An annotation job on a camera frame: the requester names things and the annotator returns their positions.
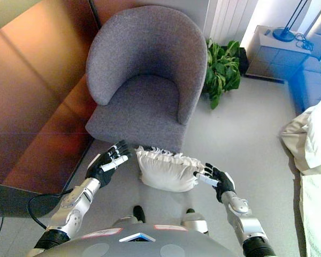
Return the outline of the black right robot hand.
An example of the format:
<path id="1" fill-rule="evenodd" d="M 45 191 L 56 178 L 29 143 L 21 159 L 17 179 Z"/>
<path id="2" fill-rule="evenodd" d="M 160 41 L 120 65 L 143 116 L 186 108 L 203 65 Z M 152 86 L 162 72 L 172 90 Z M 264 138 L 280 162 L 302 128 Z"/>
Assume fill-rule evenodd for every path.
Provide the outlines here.
<path id="1" fill-rule="evenodd" d="M 235 184 L 227 172 L 220 171 L 216 166 L 206 163 L 203 172 L 195 171 L 193 175 L 200 181 L 211 185 L 216 191 L 217 200 L 222 202 L 222 195 L 225 192 L 235 192 Z"/>

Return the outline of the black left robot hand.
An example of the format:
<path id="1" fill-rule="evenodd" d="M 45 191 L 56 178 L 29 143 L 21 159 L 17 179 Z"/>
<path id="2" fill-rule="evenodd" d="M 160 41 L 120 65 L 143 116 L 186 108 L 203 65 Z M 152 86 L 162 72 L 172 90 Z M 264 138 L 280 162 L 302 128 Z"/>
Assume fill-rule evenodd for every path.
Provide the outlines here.
<path id="1" fill-rule="evenodd" d="M 100 188 L 102 188 L 110 182 L 116 168 L 127 162 L 131 156 L 126 141 L 121 140 L 91 161 L 85 178 L 97 179 L 100 182 Z"/>

